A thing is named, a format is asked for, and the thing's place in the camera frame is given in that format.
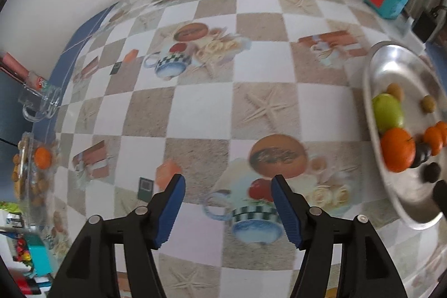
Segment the clear glass mug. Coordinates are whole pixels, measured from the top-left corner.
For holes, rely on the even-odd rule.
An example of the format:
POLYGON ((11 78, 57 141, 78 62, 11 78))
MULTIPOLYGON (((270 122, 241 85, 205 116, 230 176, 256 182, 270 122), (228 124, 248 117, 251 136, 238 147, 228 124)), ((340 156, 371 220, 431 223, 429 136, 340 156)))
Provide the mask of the clear glass mug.
POLYGON ((61 87, 47 84, 40 90, 23 85, 18 102, 22 104, 22 114, 30 123, 51 119, 58 111, 62 100, 61 87))

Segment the brown longan in plate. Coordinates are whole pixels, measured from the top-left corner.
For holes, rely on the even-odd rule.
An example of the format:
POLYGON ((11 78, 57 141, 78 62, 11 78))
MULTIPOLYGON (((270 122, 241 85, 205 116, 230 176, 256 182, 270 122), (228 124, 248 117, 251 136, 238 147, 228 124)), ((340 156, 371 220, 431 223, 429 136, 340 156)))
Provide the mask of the brown longan in plate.
POLYGON ((405 99, 404 89, 398 83, 390 83, 386 88, 386 94, 390 94, 395 97, 399 102, 405 99))

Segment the black power adapter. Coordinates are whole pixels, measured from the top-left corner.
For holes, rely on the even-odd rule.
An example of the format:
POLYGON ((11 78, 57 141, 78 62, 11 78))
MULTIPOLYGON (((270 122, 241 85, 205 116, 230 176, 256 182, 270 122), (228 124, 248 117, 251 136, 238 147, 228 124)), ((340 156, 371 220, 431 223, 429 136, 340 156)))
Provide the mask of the black power adapter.
POLYGON ((412 32, 422 43, 425 43, 435 31, 437 27, 437 17, 437 11, 424 10, 413 22, 412 32))

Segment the green mango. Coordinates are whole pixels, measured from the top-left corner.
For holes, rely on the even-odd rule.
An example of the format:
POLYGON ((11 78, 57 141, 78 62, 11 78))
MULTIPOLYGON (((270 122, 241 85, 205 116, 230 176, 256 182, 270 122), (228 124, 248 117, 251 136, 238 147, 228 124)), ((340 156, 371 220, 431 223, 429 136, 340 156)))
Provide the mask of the green mango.
POLYGON ((404 114, 400 101, 391 94, 381 93, 372 99, 377 130, 380 134, 391 128, 404 126, 404 114))

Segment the orange tangerine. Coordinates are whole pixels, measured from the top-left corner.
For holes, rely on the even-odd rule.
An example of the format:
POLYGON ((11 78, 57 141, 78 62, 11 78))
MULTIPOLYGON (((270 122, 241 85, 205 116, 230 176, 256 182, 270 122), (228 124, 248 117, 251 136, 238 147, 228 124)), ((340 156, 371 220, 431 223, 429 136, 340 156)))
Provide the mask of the orange tangerine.
POLYGON ((432 156, 438 155, 441 152, 441 149, 443 148, 442 133, 435 126, 430 126, 425 130, 423 135, 423 141, 424 143, 429 145, 432 156))
POLYGON ((436 128, 439 130, 439 132, 441 134, 443 146, 446 147, 447 146, 447 123, 444 121, 438 121, 438 123, 436 123, 436 128))
POLYGON ((399 173, 407 170, 415 156, 415 141, 403 128, 391 128, 381 139, 382 156, 387 169, 399 173))

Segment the large steel plate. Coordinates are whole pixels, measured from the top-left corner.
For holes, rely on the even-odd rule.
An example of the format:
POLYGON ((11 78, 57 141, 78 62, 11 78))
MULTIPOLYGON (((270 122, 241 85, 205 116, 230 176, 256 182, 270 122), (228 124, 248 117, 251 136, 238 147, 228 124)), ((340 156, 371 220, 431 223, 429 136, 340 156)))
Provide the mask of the large steel plate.
POLYGON ((410 228, 425 230, 434 226, 443 213, 432 197, 434 184, 423 180, 424 164, 393 172, 386 166, 380 146, 373 98, 383 94, 392 83, 403 90, 402 128, 416 143, 421 141, 427 128, 446 121, 446 92, 436 74, 406 47, 379 42, 370 49, 363 73, 363 98, 380 177, 399 217, 410 228))

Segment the checkered printed tablecloth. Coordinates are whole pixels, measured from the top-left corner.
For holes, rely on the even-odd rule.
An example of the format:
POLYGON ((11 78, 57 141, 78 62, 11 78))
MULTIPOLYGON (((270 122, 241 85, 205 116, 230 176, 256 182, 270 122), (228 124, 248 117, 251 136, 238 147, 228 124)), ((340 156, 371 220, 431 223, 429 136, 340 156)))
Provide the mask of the checkered printed tablecloth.
POLYGON ((76 51, 54 131, 43 233, 60 264, 86 219, 125 216, 174 173, 186 195, 155 252, 169 297, 288 297, 303 252, 274 221, 256 141, 298 141, 290 185, 334 216, 366 215, 410 297, 446 268, 446 223, 410 229, 386 197, 364 115, 367 49, 410 33, 362 0, 129 0, 76 51))

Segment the brown longan fruit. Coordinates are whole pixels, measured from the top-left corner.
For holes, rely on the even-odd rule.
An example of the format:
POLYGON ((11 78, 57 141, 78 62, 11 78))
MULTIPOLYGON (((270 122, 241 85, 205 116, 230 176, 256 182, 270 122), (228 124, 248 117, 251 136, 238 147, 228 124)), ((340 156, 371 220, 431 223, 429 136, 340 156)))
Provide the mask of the brown longan fruit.
POLYGON ((431 95, 426 95, 420 101, 420 108, 425 114, 434 113, 436 110, 436 100, 431 95))

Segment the dark plum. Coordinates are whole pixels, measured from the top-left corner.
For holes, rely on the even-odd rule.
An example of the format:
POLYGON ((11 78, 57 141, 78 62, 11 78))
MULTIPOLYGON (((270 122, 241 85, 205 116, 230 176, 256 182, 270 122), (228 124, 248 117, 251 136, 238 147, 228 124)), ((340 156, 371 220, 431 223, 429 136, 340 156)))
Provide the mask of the dark plum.
POLYGON ((441 175, 441 167, 438 163, 432 162, 425 165, 422 172, 422 178, 427 183, 435 183, 439 180, 441 175))
POLYGON ((447 184, 444 180, 438 180, 433 187, 433 200, 443 213, 447 216, 447 184))
POLYGON ((419 167, 422 163, 428 161, 430 157, 431 157, 430 145, 424 142, 416 143, 415 156, 411 168, 414 169, 419 167))

